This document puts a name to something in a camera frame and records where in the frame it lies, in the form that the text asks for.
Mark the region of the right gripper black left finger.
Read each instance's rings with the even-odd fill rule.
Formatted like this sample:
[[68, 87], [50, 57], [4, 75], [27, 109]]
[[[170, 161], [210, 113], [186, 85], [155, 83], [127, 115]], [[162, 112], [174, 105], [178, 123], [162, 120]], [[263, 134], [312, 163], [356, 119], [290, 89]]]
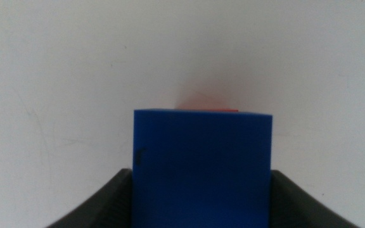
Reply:
[[109, 182], [49, 228], [130, 228], [132, 170], [121, 169]]

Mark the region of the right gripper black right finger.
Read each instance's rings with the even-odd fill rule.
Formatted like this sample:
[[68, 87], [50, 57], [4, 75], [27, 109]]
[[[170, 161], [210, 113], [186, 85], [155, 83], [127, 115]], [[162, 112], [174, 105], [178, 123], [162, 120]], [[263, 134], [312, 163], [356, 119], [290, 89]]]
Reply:
[[269, 226], [353, 228], [356, 225], [324, 206], [279, 170], [272, 170]]

